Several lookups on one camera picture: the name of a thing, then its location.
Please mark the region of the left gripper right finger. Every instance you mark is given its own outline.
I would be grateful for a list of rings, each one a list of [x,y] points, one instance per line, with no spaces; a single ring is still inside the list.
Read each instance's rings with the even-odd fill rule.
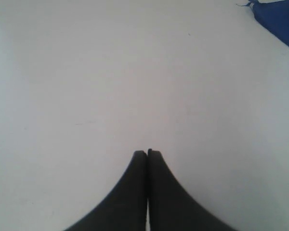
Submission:
[[[147,187],[152,231],[226,231],[219,220],[180,185],[161,152],[148,150]]]

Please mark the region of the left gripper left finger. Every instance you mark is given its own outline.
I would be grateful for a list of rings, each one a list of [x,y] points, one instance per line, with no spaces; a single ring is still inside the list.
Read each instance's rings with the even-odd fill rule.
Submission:
[[[147,215],[147,155],[134,152],[111,192],[68,231],[145,231]]]

